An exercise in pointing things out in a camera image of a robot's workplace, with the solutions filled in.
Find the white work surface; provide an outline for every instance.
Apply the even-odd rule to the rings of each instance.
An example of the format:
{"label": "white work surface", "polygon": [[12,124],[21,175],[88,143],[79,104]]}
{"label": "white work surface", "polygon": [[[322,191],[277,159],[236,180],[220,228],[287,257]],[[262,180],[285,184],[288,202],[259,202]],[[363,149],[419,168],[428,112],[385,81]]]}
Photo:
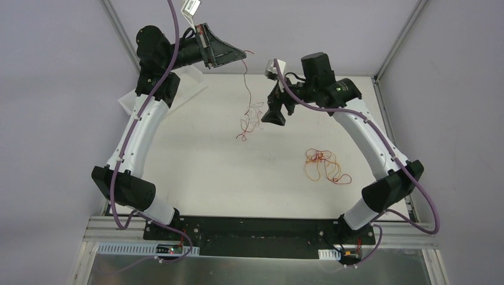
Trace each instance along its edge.
{"label": "white work surface", "polygon": [[[261,123],[263,129],[235,137],[248,106],[242,75],[204,75],[208,88],[161,122],[147,155],[143,179],[182,215],[332,219],[350,209],[363,187],[374,182],[369,165],[351,137],[325,112],[296,106],[285,126]],[[377,124],[384,129],[369,77],[350,77],[363,94]],[[252,102],[264,102],[275,82],[247,75]],[[337,155],[350,185],[304,172],[309,148]],[[119,213],[131,210],[118,207]],[[392,206],[407,215],[403,201]],[[383,216],[397,220],[395,215]]]}

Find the orange wire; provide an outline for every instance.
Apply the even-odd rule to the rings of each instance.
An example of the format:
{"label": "orange wire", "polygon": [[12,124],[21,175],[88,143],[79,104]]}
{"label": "orange wire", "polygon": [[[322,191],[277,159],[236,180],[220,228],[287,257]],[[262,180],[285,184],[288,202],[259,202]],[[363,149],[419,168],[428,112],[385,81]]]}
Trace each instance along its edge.
{"label": "orange wire", "polygon": [[[310,180],[312,181],[319,181],[320,178],[322,177],[322,174],[320,174],[320,169],[319,166],[322,164],[324,165],[324,174],[327,180],[331,181],[334,184],[338,185],[347,185],[352,183],[352,176],[346,173],[342,173],[341,171],[341,165],[336,161],[336,154],[332,153],[329,150],[316,150],[314,148],[310,148],[309,150],[306,151],[306,160],[304,163],[304,173]],[[309,164],[315,164],[317,167],[317,173],[318,177],[316,179],[313,179],[309,174],[307,170],[307,165]],[[341,182],[342,178],[348,177],[349,181],[348,182]]]}
{"label": "orange wire", "polygon": [[[244,50],[244,52],[249,52],[249,53],[254,54],[250,50]],[[245,75],[248,72],[247,64],[245,63],[245,61],[243,59],[241,60],[241,62],[243,62],[243,65],[245,65],[245,73],[243,73],[243,82],[245,84],[245,88],[248,91],[248,108],[245,110],[245,114],[243,114],[244,116],[246,116],[245,119],[240,119],[240,125],[241,125],[242,132],[239,133],[236,136],[236,138],[241,137],[241,141],[246,141],[247,140],[247,137],[246,137],[247,133],[252,132],[255,128],[261,129],[261,127],[260,127],[261,119],[260,118],[261,118],[261,115],[263,114],[263,112],[259,108],[264,106],[264,102],[252,104],[252,92],[248,88],[247,78],[245,77]]]}

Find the robotic arm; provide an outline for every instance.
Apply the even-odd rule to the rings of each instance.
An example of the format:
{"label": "robotic arm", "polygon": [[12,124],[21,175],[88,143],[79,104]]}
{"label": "robotic arm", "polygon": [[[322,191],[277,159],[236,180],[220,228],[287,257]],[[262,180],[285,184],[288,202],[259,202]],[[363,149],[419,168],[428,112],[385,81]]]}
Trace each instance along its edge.
{"label": "robotic arm", "polygon": [[[288,88],[299,99],[305,103],[315,103],[322,108],[353,110],[364,114],[370,121],[374,120],[355,84],[348,78],[335,80],[335,74],[331,70],[327,54],[319,52],[307,55],[301,58],[301,63],[306,79],[296,76],[300,82],[294,84],[286,78]],[[278,65],[280,74],[284,74],[285,62],[278,61]],[[265,76],[277,80],[278,71],[273,61],[269,61]],[[277,81],[267,98],[267,103],[269,109],[261,121],[284,126],[285,118],[281,113],[282,105],[285,106],[290,116],[298,102],[286,92],[282,82]],[[328,115],[333,117],[349,133],[364,154],[376,178],[375,183],[362,190],[362,198],[338,218],[338,238],[345,240],[359,234],[360,230],[381,212],[413,191],[414,184],[395,163],[394,158],[406,165],[406,169],[416,180],[420,178],[424,168],[418,160],[410,162],[387,138],[387,142],[395,152],[395,157],[392,157],[381,138],[367,121],[346,112],[328,112]]]}
{"label": "robotic arm", "polygon": [[[113,167],[121,160],[115,181],[115,202],[141,211],[144,216],[169,225],[178,211],[156,195],[154,184],[142,180],[143,166],[156,130],[168,112],[177,93],[180,78],[170,73],[150,99],[142,115],[144,105],[156,83],[165,73],[174,53],[175,45],[170,44],[164,34],[155,26],[146,26],[136,37],[137,55],[140,58],[137,97],[133,112],[122,138],[105,167],[95,166],[92,179],[105,198],[110,199]],[[179,51],[173,69],[203,61],[208,68],[219,67],[244,59],[246,54],[220,39],[206,23],[189,28],[180,39]],[[128,141],[124,155],[119,157],[124,141]]]}

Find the red wire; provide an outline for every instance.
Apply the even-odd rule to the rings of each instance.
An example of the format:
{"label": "red wire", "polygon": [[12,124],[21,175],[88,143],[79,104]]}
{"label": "red wire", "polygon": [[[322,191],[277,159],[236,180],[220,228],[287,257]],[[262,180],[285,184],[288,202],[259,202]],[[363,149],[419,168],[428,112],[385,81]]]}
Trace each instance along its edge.
{"label": "red wire", "polygon": [[180,243],[178,244],[178,247],[181,248],[183,243],[184,243],[184,236],[181,236]]}
{"label": "red wire", "polygon": [[[308,152],[314,151],[315,153],[313,155],[309,155]],[[334,184],[338,185],[347,185],[352,183],[352,176],[349,174],[340,174],[341,172],[341,167],[339,163],[336,161],[336,155],[333,154],[329,150],[316,150],[314,148],[310,148],[309,150],[306,151],[306,161],[305,161],[305,172],[306,172],[306,165],[309,163],[317,163],[317,171],[319,171],[319,164],[323,163],[324,164],[324,173],[326,175],[327,180],[331,181]],[[333,169],[331,172],[327,172],[327,168],[333,164],[335,169]],[[348,177],[349,181],[345,183],[341,183],[340,181],[342,180],[343,177]],[[309,175],[308,177],[313,180],[313,181],[318,181],[320,179],[320,172],[319,172],[319,178],[318,179],[312,179]]]}
{"label": "red wire", "polygon": [[[250,50],[244,50],[244,52],[249,52],[249,53],[254,54]],[[259,108],[264,105],[264,102],[260,102],[258,104],[254,104],[254,105],[252,104],[252,92],[250,91],[250,89],[247,85],[247,78],[245,77],[245,75],[248,72],[248,67],[243,59],[241,60],[241,62],[243,62],[243,65],[245,65],[245,73],[243,73],[243,82],[245,84],[245,88],[248,91],[248,108],[244,114],[244,116],[246,116],[246,118],[240,119],[242,132],[239,133],[236,136],[236,138],[241,137],[242,141],[246,141],[247,140],[246,134],[248,132],[254,131],[255,128],[261,128],[260,127],[260,124],[261,124],[260,118],[261,118],[261,115],[263,114],[263,112],[261,110],[259,110]]]}

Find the black mounting plate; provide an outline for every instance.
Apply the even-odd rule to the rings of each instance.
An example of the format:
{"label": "black mounting plate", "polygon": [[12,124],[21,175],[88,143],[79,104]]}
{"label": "black mounting plate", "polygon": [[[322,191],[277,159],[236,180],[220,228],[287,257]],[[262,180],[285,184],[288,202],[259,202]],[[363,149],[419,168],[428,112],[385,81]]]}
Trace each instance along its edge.
{"label": "black mounting plate", "polygon": [[[374,231],[368,224],[359,236],[337,240],[338,224],[331,219],[235,218],[181,216],[180,225],[200,248],[200,255],[213,257],[255,257],[318,259],[319,249],[334,244],[374,245]],[[180,240],[180,235],[146,223],[145,240]]]}

